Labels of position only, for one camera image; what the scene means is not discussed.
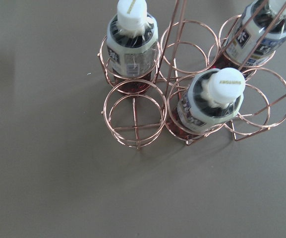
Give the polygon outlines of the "tea bottle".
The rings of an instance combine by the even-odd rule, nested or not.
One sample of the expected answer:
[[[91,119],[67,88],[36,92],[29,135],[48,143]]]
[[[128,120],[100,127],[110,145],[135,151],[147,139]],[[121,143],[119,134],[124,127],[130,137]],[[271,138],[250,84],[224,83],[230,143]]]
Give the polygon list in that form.
[[[244,99],[245,78],[232,67],[213,68],[195,75],[179,100],[179,123],[203,134],[237,116]]]
[[[212,68],[233,67],[242,71],[263,65],[286,41],[285,0],[255,0],[235,22],[223,47],[225,52]]]

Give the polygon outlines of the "tea bottle front end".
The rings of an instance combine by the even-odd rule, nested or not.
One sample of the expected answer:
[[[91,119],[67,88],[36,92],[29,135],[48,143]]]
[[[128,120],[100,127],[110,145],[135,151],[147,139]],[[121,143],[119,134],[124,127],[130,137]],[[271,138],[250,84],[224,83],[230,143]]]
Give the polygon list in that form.
[[[158,26],[144,0],[119,0],[107,28],[107,50],[117,83],[152,79],[158,55]]]

